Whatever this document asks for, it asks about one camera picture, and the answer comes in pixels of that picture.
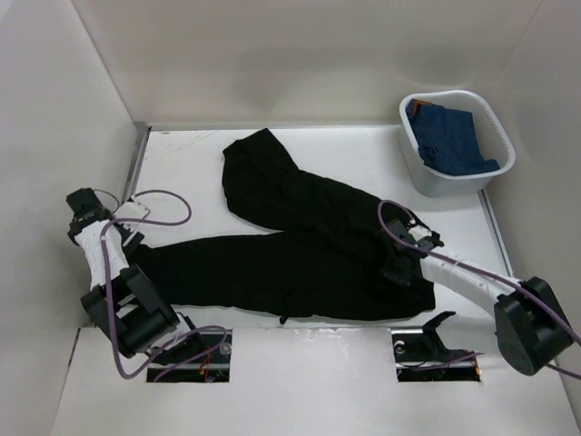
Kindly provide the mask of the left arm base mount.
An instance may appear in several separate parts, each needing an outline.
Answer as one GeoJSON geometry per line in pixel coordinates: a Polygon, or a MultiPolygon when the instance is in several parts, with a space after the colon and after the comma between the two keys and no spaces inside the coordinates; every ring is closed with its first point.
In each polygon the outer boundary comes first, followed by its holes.
{"type": "Polygon", "coordinates": [[[198,332],[162,352],[146,372],[149,383],[226,383],[231,377],[232,330],[198,332]]]}

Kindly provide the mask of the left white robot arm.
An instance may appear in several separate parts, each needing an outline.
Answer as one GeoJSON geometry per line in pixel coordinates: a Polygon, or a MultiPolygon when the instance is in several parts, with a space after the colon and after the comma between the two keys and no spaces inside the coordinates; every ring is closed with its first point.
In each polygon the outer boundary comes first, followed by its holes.
{"type": "Polygon", "coordinates": [[[138,226],[151,210],[132,197],[112,211],[92,188],[68,194],[66,202],[73,212],[68,236],[83,250],[91,272],[81,305],[117,344],[117,353],[154,356],[161,365],[199,359],[206,346],[190,318],[176,313],[145,272],[129,262],[144,239],[138,226]]]}

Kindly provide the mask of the white plastic basket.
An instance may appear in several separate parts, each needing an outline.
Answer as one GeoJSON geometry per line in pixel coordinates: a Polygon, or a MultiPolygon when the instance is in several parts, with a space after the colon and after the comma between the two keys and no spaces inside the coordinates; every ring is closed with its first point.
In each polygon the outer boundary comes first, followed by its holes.
{"type": "Polygon", "coordinates": [[[399,104],[399,146],[416,189],[432,198],[473,194],[516,162],[487,101],[465,90],[410,94],[399,104]]]}

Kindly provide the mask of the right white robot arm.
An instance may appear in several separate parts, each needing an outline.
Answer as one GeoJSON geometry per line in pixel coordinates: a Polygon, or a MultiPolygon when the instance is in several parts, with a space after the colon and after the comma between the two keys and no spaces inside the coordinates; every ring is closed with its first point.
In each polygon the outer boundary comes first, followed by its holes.
{"type": "Polygon", "coordinates": [[[488,313],[494,320],[498,351],[510,367],[526,376],[549,368],[580,378],[578,372],[553,363],[571,345],[580,343],[580,335],[571,327],[548,282],[499,275],[461,259],[432,233],[417,239],[413,228],[398,220],[379,223],[402,256],[417,259],[421,278],[450,289],[488,313]]]}

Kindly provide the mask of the black trousers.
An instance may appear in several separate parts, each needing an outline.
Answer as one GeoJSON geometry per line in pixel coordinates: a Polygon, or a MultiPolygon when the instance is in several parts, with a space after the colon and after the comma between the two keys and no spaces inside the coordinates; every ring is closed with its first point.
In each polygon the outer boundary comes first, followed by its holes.
{"type": "Polygon", "coordinates": [[[131,262],[169,304],[349,321],[435,308],[431,282],[395,284],[380,274],[388,255],[379,222],[405,222],[403,209],[301,170],[267,129],[233,142],[223,156],[229,211],[265,234],[139,246],[131,262]]]}

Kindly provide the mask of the aluminium table edge rail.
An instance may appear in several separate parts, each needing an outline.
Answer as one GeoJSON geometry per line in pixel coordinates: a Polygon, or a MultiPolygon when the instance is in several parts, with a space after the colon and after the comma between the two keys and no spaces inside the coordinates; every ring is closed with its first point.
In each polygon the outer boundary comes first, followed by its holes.
{"type": "Polygon", "coordinates": [[[111,206],[119,207],[121,203],[131,197],[136,190],[143,158],[149,142],[152,127],[146,122],[134,122],[136,131],[135,141],[132,146],[129,163],[124,168],[121,179],[121,187],[115,192],[104,188],[95,188],[98,195],[105,198],[105,202],[111,206]]]}

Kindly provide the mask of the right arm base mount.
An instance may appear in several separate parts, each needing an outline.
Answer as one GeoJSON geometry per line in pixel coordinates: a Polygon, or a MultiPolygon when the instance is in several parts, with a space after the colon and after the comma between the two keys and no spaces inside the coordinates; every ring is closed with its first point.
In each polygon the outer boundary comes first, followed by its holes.
{"type": "Polygon", "coordinates": [[[450,349],[438,334],[438,327],[455,315],[444,311],[421,326],[391,330],[398,382],[480,382],[481,352],[450,349]]]}

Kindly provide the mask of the blue folded trousers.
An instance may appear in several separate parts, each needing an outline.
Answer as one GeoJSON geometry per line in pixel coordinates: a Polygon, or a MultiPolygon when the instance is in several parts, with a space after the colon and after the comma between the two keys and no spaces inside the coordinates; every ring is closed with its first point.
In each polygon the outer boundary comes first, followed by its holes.
{"type": "Polygon", "coordinates": [[[412,99],[405,108],[423,164],[437,172],[464,176],[500,169],[479,150],[473,114],[412,99]]]}

